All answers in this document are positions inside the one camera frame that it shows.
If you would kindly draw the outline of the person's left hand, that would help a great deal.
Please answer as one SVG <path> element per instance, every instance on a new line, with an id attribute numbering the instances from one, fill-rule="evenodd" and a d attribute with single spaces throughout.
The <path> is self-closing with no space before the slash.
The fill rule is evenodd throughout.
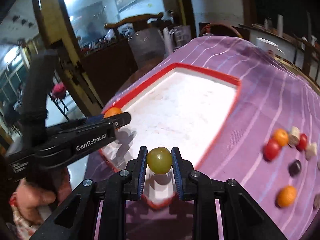
<path id="1" fill-rule="evenodd" d="M 40 187 L 32 186 L 25 179 L 22 179 L 9 201 L 15 225 L 42 224 L 43 219 L 37 208 L 52 204 L 56 200 L 58 203 L 63 202 L 72 191 L 69 180 L 69 172 L 65 168 L 62 172 L 61 185 L 57 193 L 53 193 Z"/>

